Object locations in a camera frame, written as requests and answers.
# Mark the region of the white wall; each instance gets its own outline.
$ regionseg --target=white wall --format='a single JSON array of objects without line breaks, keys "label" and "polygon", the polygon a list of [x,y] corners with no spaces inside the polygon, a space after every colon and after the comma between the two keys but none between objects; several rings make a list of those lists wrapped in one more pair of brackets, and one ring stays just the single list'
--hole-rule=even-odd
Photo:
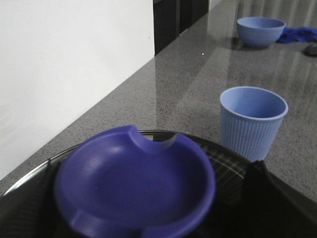
[{"label": "white wall", "polygon": [[0,179],[154,56],[149,0],[0,0]]}]

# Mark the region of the granite countertop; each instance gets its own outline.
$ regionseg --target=granite countertop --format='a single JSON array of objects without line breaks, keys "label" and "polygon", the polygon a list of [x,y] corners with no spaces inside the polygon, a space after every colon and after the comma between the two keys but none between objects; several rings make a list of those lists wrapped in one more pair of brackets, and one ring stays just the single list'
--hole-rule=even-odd
[{"label": "granite countertop", "polygon": [[[216,5],[1,180],[0,193],[40,162],[112,127],[135,124],[139,129],[179,131],[218,143],[221,92],[250,85],[274,91],[289,104],[289,113],[265,160],[268,169],[317,201],[317,58],[302,53],[308,43],[276,43],[263,50],[245,48],[237,38],[236,19],[259,14],[257,7],[262,15],[276,17],[283,8],[269,11],[260,0],[253,1],[251,10],[246,11],[247,2],[224,0]],[[285,11],[281,12],[280,18],[288,26],[304,24],[300,18],[291,21]],[[317,27],[317,19],[311,22],[315,24],[311,27]]]}]

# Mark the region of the blue ashtray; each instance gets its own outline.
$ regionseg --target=blue ashtray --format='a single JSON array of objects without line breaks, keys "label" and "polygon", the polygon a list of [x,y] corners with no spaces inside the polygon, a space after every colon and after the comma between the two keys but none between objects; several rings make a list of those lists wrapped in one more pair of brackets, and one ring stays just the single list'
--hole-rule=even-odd
[{"label": "blue ashtray", "polygon": [[91,238],[178,238],[209,211],[215,178],[183,134],[151,141],[135,126],[104,131],[62,163],[54,187],[70,228]]}]

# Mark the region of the dark cabinet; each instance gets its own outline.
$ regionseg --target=dark cabinet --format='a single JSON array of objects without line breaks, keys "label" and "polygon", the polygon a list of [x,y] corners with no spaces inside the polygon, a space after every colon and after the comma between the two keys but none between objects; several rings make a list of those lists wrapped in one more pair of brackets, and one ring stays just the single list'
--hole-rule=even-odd
[{"label": "dark cabinet", "polygon": [[153,0],[155,54],[209,9],[209,0]]}]

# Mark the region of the cup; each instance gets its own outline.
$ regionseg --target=cup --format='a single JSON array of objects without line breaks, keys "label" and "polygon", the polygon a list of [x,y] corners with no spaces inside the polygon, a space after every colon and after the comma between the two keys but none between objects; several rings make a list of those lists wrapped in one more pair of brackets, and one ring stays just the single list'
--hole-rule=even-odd
[{"label": "cup", "polygon": [[286,101],[276,93],[229,88],[220,96],[221,144],[252,162],[264,160],[287,112]]}]

